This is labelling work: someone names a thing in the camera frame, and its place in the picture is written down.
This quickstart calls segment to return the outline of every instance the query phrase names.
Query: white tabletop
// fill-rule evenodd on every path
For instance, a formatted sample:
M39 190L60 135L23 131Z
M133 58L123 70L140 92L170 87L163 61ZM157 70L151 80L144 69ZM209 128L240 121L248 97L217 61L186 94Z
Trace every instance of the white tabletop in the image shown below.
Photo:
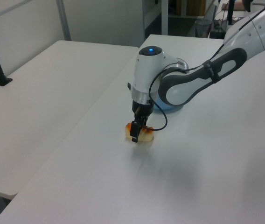
M195 66L221 40L151 35ZM153 142L125 139L132 59L0 215L0 224L265 223L265 52L168 113ZM154 113L149 125L160 127Z
M0 196L13 198L138 50L59 41L0 87Z

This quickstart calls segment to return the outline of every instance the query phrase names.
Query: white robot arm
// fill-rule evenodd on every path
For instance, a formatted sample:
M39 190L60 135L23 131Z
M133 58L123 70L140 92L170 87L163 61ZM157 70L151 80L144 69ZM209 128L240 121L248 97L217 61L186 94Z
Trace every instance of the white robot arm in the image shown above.
M132 140L138 141L139 132L152 113L152 99L156 99L157 93L168 105L184 105L197 93L233 73L264 50L265 9L232 26L216 54L188 74L177 75L174 71L186 73L187 70L177 66L179 60L167 55L161 48L151 46L142 49L137 57L131 89L135 114L130 133ZM152 83L158 75L160 79Z

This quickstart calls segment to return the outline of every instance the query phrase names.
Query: lamp base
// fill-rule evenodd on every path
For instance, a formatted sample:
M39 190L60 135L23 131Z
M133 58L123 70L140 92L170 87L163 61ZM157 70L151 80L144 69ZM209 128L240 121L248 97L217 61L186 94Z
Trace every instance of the lamp base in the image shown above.
M0 86L5 86L5 85L7 85L8 83L10 83L12 80L13 80L13 79L11 79L11 78L7 78L7 82L5 82L5 83L0 83Z

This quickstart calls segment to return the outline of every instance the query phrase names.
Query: food item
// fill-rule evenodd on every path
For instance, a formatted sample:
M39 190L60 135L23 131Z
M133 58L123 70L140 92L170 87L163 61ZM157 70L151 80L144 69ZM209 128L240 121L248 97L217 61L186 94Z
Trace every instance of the food item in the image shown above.
M128 123L125 126L125 136L128 139L132 139L132 136L129 135L129 133L131 131L131 127L132 127L131 123ZM152 139L153 139L153 131L145 129L145 128L142 128L141 131L140 131L140 134L139 134L138 141L152 141Z

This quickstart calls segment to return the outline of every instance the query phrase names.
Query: black cable clip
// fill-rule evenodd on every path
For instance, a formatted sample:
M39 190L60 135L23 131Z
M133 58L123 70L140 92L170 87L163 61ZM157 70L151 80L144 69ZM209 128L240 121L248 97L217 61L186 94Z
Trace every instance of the black cable clip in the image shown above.
M204 66L204 69L207 71L213 83L217 83L218 81L221 80L211 60L207 60L202 65Z

